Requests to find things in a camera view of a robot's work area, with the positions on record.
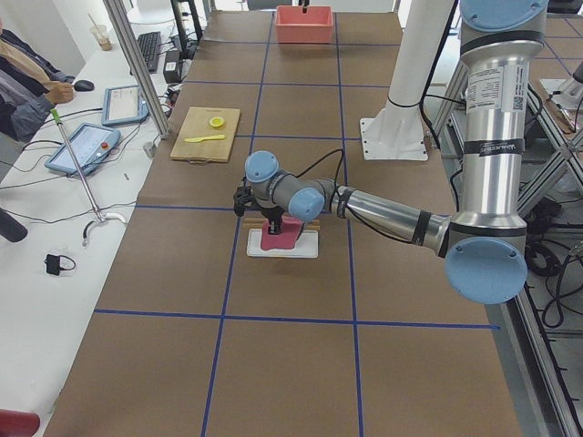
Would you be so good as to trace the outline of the pink cleaning cloth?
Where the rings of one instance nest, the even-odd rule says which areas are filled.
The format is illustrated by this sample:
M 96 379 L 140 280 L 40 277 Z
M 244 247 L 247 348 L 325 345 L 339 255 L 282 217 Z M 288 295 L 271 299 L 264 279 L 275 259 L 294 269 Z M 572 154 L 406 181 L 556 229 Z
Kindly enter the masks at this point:
M 302 234 L 304 223 L 293 217 L 283 216 L 280 234 L 269 233 L 269 222 L 264 221 L 261 228 L 261 249 L 294 249 Z

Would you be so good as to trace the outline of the white rectangular tray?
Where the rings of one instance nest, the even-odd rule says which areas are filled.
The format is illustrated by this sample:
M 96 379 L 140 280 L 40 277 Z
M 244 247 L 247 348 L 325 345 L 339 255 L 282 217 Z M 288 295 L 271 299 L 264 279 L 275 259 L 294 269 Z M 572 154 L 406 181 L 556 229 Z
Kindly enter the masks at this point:
M 296 241 L 294 249 L 261 249 L 261 229 L 251 229 L 246 253 L 253 258 L 316 259 L 319 254 L 319 233 L 305 230 Z

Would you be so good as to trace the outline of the yellow plastic knife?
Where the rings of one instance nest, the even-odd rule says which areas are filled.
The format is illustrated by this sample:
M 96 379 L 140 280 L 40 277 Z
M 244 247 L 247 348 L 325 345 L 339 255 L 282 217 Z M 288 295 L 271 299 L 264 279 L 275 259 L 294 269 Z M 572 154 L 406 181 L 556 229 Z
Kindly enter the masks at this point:
M 226 139 L 226 136 L 223 134 L 212 135 L 212 136 L 204 136 L 204 137 L 186 137 L 184 138 L 184 142 L 186 143 L 200 143 L 204 141 L 220 141 Z

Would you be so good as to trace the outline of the wooden cutting board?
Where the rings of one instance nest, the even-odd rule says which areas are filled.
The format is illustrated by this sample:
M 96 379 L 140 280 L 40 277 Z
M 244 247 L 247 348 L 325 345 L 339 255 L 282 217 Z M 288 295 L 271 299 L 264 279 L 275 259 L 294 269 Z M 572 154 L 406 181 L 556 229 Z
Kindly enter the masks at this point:
M 217 116 L 225 119 L 225 124 L 218 129 L 209 125 L 209 120 Z M 190 107 L 170 152 L 170 158 L 177 161 L 228 162 L 239 120 L 240 110 L 236 108 Z M 184 142 L 186 137 L 218 134 L 225 135 L 226 139 L 200 143 Z

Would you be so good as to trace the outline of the yellow lemon slices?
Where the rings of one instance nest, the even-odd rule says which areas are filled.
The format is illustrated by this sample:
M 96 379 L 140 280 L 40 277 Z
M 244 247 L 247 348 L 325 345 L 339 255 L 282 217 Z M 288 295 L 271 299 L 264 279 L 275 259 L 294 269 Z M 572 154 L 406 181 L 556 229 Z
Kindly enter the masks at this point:
M 212 117 L 209 120 L 209 125 L 212 128 L 221 128 L 223 125 L 225 124 L 225 119 L 223 117 L 217 116 L 217 117 Z

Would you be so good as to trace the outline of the metal grabber stick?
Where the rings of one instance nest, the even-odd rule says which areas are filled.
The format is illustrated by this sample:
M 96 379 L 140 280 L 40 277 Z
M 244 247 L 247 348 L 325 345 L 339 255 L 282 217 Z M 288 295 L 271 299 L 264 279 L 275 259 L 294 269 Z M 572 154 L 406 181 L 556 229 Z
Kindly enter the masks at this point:
M 84 190 L 87 194 L 88 200 L 91 204 L 91 208 L 96 216 L 96 219 L 87 223 L 84 230 L 83 230 L 82 246 L 85 248 L 89 242 L 89 233 L 90 233 L 92 226 L 94 226 L 94 227 L 104 226 L 105 224 L 107 224 L 109 221 L 112 221 L 112 220 L 117 220 L 117 221 L 123 223 L 124 225 L 127 225 L 128 221 L 122 214 L 117 213 L 117 212 L 106 212 L 97 204 L 97 201 L 96 201 L 96 199 L 95 199 L 95 197 L 90 189 L 90 186 L 88 185 L 86 176 L 83 173 L 83 169 L 82 169 L 82 167 L 77 159 L 77 156 L 74 152 L 74 149 L 71 145 L 71 142 L 68 139 L 68 136 L 66 135 L 66 132 L 65 132 L 65 129 L 63 127 L 63 123 L 61 121 L 59 114 L 57 113 L 57 111 L 54 108 L 50 110 L 50 113 L 51 113 L 51 115 L 56 123 L 56 126 L 59 129 L 59 132 L 61 133 L 61 136 L 64 140 L 65 145 L 66 145 L 66 149 L 69 152 L 69 156 L 71 157 L 71 159 L 73 161 L 73 164 L 75 166 L 77 174 L 80 177 L 83 188 L 84 188 Z

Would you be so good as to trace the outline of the black power adapter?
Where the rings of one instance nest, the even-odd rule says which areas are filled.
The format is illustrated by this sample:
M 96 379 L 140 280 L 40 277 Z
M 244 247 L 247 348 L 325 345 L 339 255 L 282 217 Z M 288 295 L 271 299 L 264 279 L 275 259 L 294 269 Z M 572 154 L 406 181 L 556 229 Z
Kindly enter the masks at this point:
M 165 53 L 163 76 L 167 84 L 178 84 L 182 80 L 183 60 L 179 50 L 169 50 Z

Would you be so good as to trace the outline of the teach pendant far side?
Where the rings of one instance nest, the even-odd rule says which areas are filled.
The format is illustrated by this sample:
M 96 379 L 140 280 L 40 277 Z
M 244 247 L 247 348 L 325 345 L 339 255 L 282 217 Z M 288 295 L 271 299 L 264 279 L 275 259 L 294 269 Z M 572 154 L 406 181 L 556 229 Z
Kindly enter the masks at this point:
M 144 121 L 148 114 L 148 105 L 139 86 L 117 86 L 105 90 L 101 116 L 103 126 L 139 123 Z

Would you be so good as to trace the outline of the teach pendant near board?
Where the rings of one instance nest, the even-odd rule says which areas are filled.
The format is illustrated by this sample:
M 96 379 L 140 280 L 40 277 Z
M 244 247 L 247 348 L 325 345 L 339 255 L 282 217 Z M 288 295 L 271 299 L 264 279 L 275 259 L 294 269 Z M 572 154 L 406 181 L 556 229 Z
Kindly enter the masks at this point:
M 83 123 L 70 135 L 69 142 L 85 176 L 107 158 L 118 146 L 120 138 L 121 133 L 117 129 L 89 123 Z M 65 143 L 45 162 L 45 167 L 63 174 L 77 173 Z

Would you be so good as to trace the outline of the pink plastic bin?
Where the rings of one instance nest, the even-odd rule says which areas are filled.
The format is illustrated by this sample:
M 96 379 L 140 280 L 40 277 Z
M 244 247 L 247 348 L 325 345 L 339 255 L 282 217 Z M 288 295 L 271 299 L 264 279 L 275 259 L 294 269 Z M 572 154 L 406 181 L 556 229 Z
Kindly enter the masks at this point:
M 332 8 L 328 5 L 278 5 L 275 15 L 277 41 L 280 44 L 328 44 L 334 27 Z

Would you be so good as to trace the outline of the black keyboard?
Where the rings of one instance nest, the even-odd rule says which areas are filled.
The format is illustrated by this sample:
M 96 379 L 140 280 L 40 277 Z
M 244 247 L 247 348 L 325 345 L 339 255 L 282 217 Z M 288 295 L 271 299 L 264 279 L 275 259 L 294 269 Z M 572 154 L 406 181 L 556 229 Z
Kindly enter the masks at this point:
M 147 70 L 149 73 L 155 73 L 159 65 L 161 33 L 148 32 L 141 34 L 138 36 L 137 43 Z

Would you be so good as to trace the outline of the plastic drink cup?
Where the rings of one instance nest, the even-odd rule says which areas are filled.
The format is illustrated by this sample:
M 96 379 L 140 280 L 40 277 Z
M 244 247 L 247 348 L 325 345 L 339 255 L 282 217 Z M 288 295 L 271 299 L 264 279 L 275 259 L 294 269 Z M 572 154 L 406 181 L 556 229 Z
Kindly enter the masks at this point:
M 108 36 L 107 27 L 105 25 L 100 25 L 96 22 L 96 20 L 91 16 L 91 14 L 87 15 L 91 21 L 92 26 L 89 28 L 90 33 L 96 39 L 99 47 L 103 51 L 110 51 L 112 49 L 112 45 Z

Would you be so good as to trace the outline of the seated person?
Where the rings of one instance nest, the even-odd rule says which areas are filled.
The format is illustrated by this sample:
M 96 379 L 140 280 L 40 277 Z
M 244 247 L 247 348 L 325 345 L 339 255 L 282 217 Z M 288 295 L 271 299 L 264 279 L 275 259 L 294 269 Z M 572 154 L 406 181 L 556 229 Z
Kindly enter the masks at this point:
M 29 141 L 50 111 L 74 97 L 74 78 L 13 32 L 1 30 L 1 132 Z

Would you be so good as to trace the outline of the red cylinder object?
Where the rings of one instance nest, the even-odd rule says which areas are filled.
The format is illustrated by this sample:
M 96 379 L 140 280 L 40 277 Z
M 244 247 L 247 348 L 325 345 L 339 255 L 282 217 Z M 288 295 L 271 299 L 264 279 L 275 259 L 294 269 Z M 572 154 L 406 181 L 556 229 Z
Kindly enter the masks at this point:
M 32 412 L 0 411 L 1 437 L 31 437 L 39 429 L 40 418 Z

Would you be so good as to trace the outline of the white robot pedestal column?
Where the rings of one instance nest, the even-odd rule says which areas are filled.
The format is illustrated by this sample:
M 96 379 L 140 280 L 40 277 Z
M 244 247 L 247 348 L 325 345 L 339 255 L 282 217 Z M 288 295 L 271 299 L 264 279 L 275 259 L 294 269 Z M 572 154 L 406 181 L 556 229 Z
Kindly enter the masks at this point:
M 427 160 L 420 104 L 455 9 L 454 0 L 411 3 L 385 106 L 360 120 L 366 160 Z

